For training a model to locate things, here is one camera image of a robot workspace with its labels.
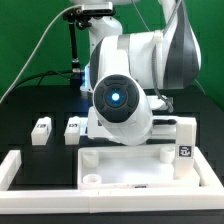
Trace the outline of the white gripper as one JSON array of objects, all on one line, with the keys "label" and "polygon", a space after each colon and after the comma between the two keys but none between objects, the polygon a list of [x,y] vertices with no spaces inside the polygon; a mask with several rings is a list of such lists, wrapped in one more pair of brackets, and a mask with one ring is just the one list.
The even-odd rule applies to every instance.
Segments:
[{"label": "white gripper", "polygon": [[151,131],[146,137],[132,132],[121,134],[119,131],[108,131],[99,121],[93,107],[89,109],[87,119],[87,135],[90,139],[105,138],[113,142],[146,142],[148,139],[174,140],[176,138],[176,116],[153,116]]}]

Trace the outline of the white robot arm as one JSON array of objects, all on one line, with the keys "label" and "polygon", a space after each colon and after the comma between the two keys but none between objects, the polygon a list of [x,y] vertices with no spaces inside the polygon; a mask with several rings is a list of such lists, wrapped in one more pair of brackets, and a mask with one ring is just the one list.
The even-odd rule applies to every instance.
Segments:
[{"label": "white robot arm", "polygon": [[139,145],[153,130],[153,107],[145,91],[182,89],[197,77],[201,52],[184,0],[158,0],[166,26],[125,34],[112,17],[116,5],[139,0],[70,0],[89,22],[90,61],[82,87],[92,94],[95,115],[125,145]]}]

